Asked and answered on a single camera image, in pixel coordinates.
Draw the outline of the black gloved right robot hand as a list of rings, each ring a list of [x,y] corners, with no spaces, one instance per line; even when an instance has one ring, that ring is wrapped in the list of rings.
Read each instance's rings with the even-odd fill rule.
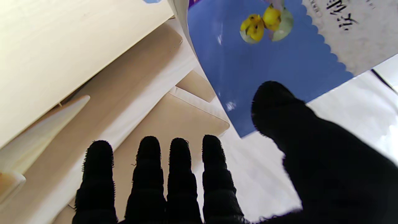
[[[284,85],[267,81],[252,102],[252,121],[284,153],[282,165],[302,208],[259,224],[396,224],[398,170],[341,126],[318,117]],[[154,136],[139,145],[122,224],[249,224],[220,140],[205,135],[204,215],[197,202],[188,142],[172,140],[168,194],[164,196],[161,148]]]

